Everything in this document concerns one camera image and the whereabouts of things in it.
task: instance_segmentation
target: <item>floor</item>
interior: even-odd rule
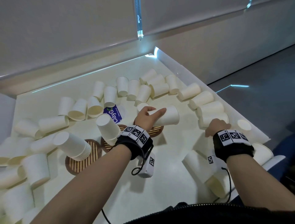
[[[271,138],[271,150],[295,132],[295,45],[209,87]]]

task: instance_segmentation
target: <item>hand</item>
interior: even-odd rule
[[[148,111],[153,110],[156,110],[156,108],[147,106],[142,108],[142,110],[138,113],[137,117],[135,118],[135,125],[138,125],[139,127],[149,132],[152,129],[156,120],[158,120],[161,116],[163,116],[166,113],[166,108],[162,108],[154,114],[149,115]]]
[[[209,127],[206,129],[205,137],[213,136],[219,131],[230,129],[230,127],[231,124],[227,124],[224,120],[215,118],[210,122]]]

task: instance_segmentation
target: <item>forearm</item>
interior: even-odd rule
[[[295,195],[249,155],[234,155],[227,166],[243,203],[270,210],[295,210]]]
[[[93,223],[131,158],[118,145],[71,180],[38,214],[32,224]]]

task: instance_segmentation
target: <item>purple sticker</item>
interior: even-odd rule
[[[106,107],[104,113],[109,114],[115,123],[119,123],[122,120],[121,114],[116,105],[114,107]]]

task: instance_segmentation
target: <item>gray floor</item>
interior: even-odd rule
[[[221,90],[229,85],[249,87]],[[271,150],[295,133],[295,45],[209,86],[271,138]]]

